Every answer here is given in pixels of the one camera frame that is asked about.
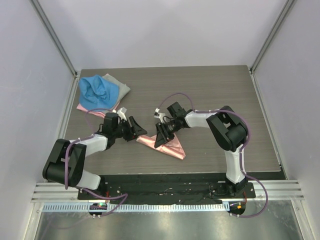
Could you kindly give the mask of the pink satin napkin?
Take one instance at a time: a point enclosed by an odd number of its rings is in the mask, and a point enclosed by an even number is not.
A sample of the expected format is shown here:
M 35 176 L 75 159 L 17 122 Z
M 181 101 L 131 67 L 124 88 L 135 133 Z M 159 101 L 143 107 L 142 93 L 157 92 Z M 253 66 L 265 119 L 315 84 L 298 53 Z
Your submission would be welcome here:
M 170 140 L 169 142 L 162 144 L 161 146 L 155 148 L 154 145 L 156 143 L 156 135 L 154 136 L 147 136 L 147 135 L 141 135 L 136 139 L 137 143 L 140 143 L 144 146 L 147 146 L 155 151 L 158 151 L 160 153 L 166 154 L 168 156 L 174 157 L 179 160 L 183 160 L 186 157 L 186 153 L 178 140 L 178 137 L 176 134 L 174 134 L 173 140 Z

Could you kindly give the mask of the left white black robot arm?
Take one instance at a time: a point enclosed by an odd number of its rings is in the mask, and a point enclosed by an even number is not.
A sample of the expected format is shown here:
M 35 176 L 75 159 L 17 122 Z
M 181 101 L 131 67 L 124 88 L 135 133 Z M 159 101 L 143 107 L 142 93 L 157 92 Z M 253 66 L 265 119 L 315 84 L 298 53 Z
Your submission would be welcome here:
M 100 200 L 107 192 L 102 177 L 84 170 L 87 156 L 110 149 L 116 139 L 129 142 L 146 135 L 133 116 L 126 118 L 120 112 L 108 112 L 97 132 L 75 140 L 58 139 L 42 170 L 45 180 L 59 183 L 66 188 L 89 189 L 93 198 Z

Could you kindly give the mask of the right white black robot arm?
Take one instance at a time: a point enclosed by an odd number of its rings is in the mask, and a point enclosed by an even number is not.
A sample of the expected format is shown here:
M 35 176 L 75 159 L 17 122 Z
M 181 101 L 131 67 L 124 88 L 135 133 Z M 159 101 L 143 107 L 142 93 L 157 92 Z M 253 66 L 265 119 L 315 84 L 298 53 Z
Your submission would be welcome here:
M 224 150 L 226 160 L 225 191 L 233 198 L 243 193 L 248 182 L 244 168 L 244 148 L 250 138 L 245 122 L 229 106 L 218 110 L 186 111 L 178 102 L 167 110 L 171 117 L 165 121 L 166 115 L 157 108 L 154 116 L 160 119 L 156 126 L 155 148 L 174 139 L 174 133 L 184 128 L 208 128 L 217 144 Z

